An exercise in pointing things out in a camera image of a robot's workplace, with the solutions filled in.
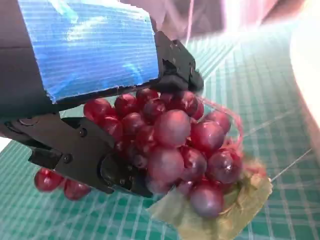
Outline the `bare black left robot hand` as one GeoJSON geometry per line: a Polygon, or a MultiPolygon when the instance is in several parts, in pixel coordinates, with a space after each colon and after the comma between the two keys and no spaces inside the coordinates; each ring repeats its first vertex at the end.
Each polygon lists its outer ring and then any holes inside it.
{"type": "Polygon", "coordinates": [[[201,91],[184,45],[149,13],[108,0],[0,3],[0,132],[31,149],[29,161],[111,194],[150,198],[144,175],[120,159],[115,139],[60,112],[144,88],[201,91]]]}

